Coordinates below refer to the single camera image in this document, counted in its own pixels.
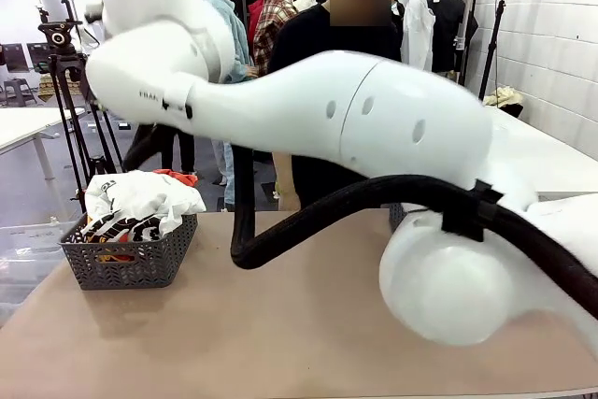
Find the person's right hand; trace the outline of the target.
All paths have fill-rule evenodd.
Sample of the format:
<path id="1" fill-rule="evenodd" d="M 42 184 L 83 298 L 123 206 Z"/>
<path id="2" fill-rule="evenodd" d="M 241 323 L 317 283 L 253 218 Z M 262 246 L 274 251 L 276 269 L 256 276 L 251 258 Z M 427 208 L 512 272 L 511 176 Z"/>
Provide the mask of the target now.
<path id="1" fill-rule="evenodd" d="M 300 199 L 291 187 L 277 187 L 278 192 L 278 210 L 279 211 L 298 211 L 301 209 Z"/>

